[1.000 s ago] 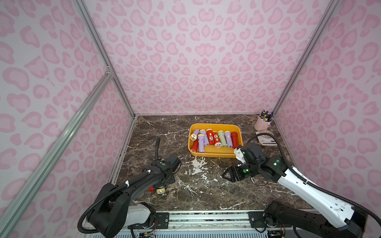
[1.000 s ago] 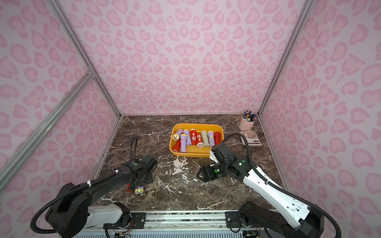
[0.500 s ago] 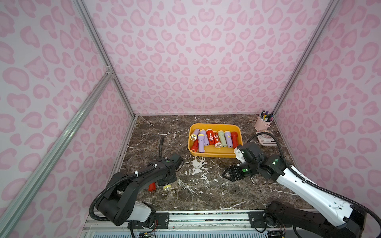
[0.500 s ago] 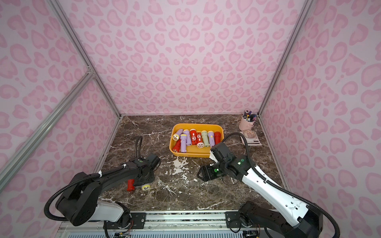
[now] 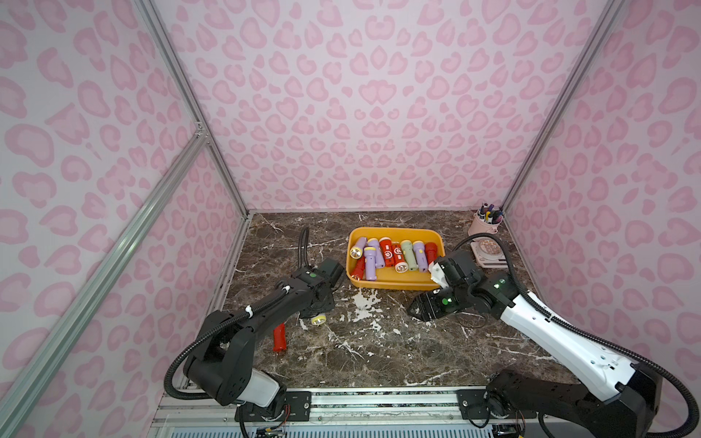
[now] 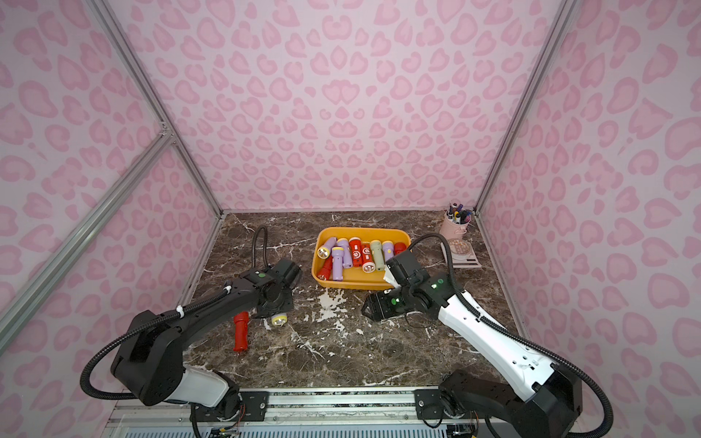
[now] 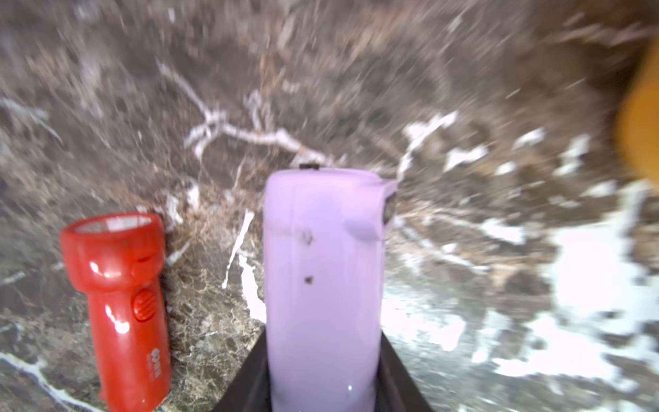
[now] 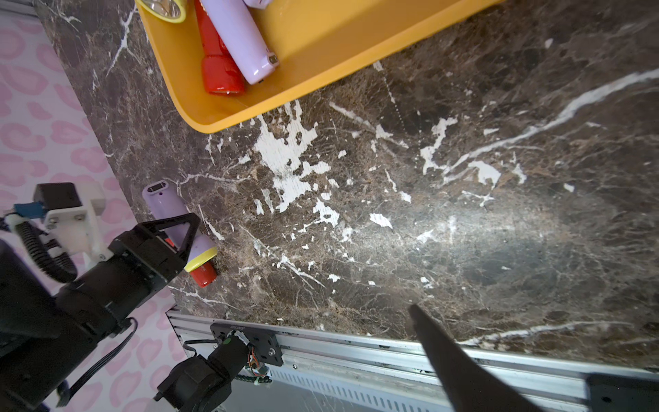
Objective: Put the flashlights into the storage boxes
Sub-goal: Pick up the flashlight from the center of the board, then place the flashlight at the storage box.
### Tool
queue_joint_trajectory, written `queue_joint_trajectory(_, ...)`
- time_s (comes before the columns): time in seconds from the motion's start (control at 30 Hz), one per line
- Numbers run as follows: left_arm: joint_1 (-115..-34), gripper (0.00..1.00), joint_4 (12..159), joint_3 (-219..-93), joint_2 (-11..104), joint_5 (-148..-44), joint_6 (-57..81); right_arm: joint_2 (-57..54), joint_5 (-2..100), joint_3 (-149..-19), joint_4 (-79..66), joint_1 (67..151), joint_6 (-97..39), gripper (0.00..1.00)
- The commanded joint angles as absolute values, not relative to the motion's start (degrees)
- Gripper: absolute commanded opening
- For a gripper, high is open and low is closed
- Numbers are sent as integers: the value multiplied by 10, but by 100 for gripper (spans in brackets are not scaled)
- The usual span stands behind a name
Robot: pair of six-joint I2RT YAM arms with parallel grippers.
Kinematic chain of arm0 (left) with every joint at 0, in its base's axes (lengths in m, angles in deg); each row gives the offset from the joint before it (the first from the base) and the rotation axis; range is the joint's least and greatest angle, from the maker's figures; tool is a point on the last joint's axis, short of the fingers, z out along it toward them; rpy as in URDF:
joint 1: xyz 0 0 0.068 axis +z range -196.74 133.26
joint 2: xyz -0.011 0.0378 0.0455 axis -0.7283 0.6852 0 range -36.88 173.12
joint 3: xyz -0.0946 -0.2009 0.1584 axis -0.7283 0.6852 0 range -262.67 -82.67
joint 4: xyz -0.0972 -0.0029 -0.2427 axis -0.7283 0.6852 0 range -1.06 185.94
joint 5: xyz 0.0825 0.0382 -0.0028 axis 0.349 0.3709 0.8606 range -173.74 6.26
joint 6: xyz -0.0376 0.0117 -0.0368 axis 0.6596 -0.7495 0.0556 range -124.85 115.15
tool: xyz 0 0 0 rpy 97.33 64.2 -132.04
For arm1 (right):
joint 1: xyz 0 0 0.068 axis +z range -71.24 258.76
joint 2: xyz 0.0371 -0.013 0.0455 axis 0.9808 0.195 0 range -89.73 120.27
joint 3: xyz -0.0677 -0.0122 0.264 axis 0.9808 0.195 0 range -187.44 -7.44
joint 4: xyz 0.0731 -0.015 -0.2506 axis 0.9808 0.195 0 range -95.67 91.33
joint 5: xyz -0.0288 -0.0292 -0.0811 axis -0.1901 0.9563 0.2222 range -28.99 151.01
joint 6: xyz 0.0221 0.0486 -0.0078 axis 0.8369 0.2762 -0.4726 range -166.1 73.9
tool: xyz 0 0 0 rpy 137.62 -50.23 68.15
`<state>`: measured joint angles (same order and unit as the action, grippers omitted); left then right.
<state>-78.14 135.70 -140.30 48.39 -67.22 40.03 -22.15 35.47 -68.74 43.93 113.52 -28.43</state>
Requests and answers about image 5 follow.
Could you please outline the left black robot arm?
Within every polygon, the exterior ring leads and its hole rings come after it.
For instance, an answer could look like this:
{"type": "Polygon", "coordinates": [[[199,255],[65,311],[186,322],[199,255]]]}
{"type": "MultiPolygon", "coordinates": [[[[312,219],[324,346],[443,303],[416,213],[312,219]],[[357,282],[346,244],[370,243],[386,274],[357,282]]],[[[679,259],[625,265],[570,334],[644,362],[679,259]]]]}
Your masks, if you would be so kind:
{"type": "Polygon", "coordinates": [[[222,406],[249,404],[275,418],[284,411],[286,387],[254,368],[257,343],[297,314],[314,319],[335,308],[342,265],[327,258],[309,261],[310,230],[299,234],[298,264],[272,293],[236,313],[209,314],[195,340],[179,353],[164,375],[164,391],[184,401],[212,399],[222,406]]]}

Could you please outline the plain red flashlight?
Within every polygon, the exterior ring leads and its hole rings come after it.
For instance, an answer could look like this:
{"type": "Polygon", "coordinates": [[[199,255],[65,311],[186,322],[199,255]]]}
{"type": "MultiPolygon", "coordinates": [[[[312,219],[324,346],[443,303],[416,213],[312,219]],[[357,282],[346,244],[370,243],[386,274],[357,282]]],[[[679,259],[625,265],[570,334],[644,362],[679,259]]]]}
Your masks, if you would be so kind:
{"type": "Polygon", "coordinates": [[[365,274],[365,265],[366,265],[365,258],[364,258],[364,257],[360,257],[360,258],[356,261],[356,265],[355,265],[354,269],[352,270],[352,273],[350,274],[350,277],[351,277],[353,280],[356,280],[356,281],[363,280],[363,279],[364,279],[364,274],[365,274]]]}

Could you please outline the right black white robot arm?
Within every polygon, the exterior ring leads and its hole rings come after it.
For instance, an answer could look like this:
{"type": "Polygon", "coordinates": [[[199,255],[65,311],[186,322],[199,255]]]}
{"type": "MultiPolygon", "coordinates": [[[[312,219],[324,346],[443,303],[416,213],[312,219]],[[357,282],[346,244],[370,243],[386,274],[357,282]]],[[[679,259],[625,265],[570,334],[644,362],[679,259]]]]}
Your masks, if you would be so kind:
{"type": "Polygon", "coordinates": [[[650,359],[561,318],[526,290],[510,256],[505,257],[506,271],[486,274],[464,249],[475,240],[490,240],[505,248],[489,234],[471,235],[443,257],[421,241],[401,244],[409,266],[429,273],[437,286],[419,295],[408,314],[432,321],[476,310],[538,344],[578,381],[555,383],[502,370],[490,379],[481,401],[466,406],[466,415],[481,412],[492,419],[527,411],[540,421],[549,415],[574,423],[595,437],[651,437],[663,384],[669,383],[684,399],[687,416],[664,436],[686,437],[695,431],[699,406],[682,381],[650,359]]]}

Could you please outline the red flashlight white logo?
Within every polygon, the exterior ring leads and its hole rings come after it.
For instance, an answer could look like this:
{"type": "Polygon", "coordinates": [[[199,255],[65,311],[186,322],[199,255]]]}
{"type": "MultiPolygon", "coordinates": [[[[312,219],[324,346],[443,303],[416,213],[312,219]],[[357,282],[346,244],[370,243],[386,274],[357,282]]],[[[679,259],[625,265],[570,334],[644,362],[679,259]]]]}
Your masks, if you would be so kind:
{"type": "Polygon", "coordinates": [[[380,249],[383,253],[383,261],[387,268],[394,266],[394,244],[389,237],[383,237],[380,241],[380,249]]]}

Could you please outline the green flashlight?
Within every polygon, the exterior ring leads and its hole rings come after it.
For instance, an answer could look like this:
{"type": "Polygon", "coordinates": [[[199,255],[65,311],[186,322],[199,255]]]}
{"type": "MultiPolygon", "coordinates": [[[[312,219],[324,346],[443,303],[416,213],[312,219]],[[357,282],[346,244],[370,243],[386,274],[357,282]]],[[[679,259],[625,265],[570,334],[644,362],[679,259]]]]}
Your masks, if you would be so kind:
{"type": "Polygon", "coordinates": [[[418,268],[418,263],[416,260],[416,256],[414,253],[414,245],[411,240],[403,240],[400,244],[401,249],[403,251],[403,257],[405,258],[405,262],[408,266],[409,271],[417,271],[418,268]]]}

